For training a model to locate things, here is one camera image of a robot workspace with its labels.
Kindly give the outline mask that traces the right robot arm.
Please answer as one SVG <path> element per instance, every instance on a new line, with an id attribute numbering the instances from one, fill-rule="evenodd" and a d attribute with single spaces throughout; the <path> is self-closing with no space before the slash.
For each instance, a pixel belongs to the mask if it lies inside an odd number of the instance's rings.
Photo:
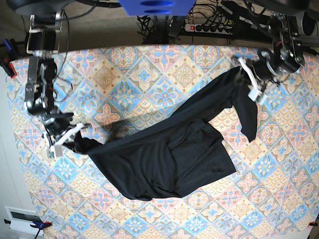
<path id="1" fill-rule="evenodd" d="M 25 110 L 44 125 L 45 132 L 61 136 L 71 128 L 72 113 L 64 114 L 54 104 L 53 81 L 57 65 L 52 58 L 58 52 L 57 34 L 61 32 L 64 8 L 69 0 L 8 0 L 16 13 L 30 17 L 26 52 L 31 55 L 25 86 Z"/>

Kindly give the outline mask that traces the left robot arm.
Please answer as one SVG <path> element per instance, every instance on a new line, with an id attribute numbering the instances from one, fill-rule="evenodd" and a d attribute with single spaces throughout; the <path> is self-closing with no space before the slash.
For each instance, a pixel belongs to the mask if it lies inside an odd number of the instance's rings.
<path id="1" fill-rule="evenodd" d="M 243 1 L 250 19 L 257 29 L 272 40 L 273 51 L 268 48 L 258 49 L 258 61 L 247 64 L 239 58 L 241 68 L 251 81 L 251 85 L 264 90 L 268 82 L 278 84 L 275 80 L 281 74 L 293 74 L 305 65 L 303 46 L 318 46 L 319 41 L 313 37 L 300 35 L 296 15 L 308 12 L 309 0 L 245 0 Z M 263 28 L 258 17 L 261 13 L 252 11 L 256 4 L 272 12 Z"/>

